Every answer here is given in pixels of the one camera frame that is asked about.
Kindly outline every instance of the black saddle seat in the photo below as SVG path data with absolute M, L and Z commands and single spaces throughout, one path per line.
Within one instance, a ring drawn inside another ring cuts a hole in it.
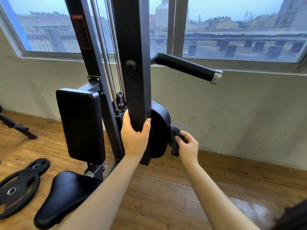
M 75 210 L 102 183 L 71 171 L 56 175 L 50 193 L 38 210 L 34 224 L 39 229 L 49 229 L 60 223 L 64 217 Z

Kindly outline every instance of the sky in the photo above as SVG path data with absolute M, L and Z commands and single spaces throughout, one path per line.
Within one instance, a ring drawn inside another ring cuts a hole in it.
M 68 14 L 64 0 L 9 0 L 17 14 L 29 14 L 29 11 Z M 161 0 L 149 0 L 150 14 L 155 14 Z M 246 12 L 257 17 L 262 14 L 277 13 L 283 0 L 189 0 L 189 19 L 203 21 L 218 16 L 230 16 L 233 21 L 243 20 Z M 98 0 L 100 15 L 106 17 L 104 0 Z

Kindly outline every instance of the left hand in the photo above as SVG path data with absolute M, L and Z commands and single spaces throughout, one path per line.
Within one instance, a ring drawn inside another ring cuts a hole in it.
M 151 118 L 148 118 L 143 125 L 142 132 L 136 132 L 133 130 L 130 122 L 130 116 L 128 110 L 126 110 L 123 116 L 122 125 L 122 143 L 125 148 L 125 156 L 133 156 L 140 162 L 148 143 L 148 137 L 150 132 Z

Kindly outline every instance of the wooden floorboard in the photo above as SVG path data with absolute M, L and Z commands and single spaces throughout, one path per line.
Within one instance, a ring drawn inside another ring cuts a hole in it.
M 0 124 L 0 180 L 38 158 L 47 158 L 51 166 L 41 176 L 33 201 L 14 216 L 0 220 L 0 227 L 36 229 L 33 218 L 48 196 L 53 178 L 65 170 L 82 174 L 86 163 L 69 157 L 61 122 L 10 111 L 4 114 L 29 127 L 38 139 L 29 140 Z M 106 178 L 114 156 L 106 132 L 104 136 Z M 198 160 L 228 198 L 261 229 L 270 228 L 285 207 L 307 198 L 304 170 L 206 151 L 199 152 Z M 149 166 L 138 165 L 112 229 L 211 229 L 180 159 L 171 155 L 170 148 Z

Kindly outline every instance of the right hand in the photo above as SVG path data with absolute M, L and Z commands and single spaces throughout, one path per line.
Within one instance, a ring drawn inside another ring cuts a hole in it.
M 185 143 L 180 137 L 175 136 L 179 146 L 179 156 L 183 165 L 186 166 L 187 164 L 198 163 L 198 142 L 193 136 L 185 131 L 180 131 L 180 134 L 188 140 L 188 143 Z

